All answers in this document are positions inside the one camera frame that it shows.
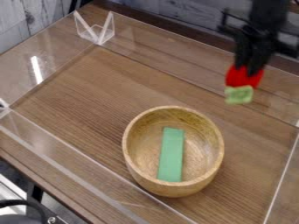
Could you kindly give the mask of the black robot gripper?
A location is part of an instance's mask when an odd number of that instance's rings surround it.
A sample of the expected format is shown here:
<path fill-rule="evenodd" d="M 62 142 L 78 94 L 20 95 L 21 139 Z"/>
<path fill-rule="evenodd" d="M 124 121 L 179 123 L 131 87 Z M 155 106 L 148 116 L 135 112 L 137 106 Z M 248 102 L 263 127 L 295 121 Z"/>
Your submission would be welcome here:
<path fill-rule="evenodd" d="M 276 51 L 276 36 L 279 29 L 267 27 L 257 29 L 255 26 L 244 25 L 237 30 L 233 40 L 235 49 L 235 67 L 240 68 L 245 65 L 247 60 L 247 76 L 252 77 L 264 68 L 271 56 Z"/>

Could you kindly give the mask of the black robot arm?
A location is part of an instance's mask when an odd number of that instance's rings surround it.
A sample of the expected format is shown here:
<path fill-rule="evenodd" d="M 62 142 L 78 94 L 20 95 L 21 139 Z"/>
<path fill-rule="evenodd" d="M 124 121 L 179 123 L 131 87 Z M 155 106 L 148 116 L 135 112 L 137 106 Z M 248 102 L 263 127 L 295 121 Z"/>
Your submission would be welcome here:
<path fill-rule="evenodd" d="M 289 0 L 252 0 L 248 21 L 235 36 L 235 68 L 256 76 L 275 51 L 277 33 L 285 23 Z"/>

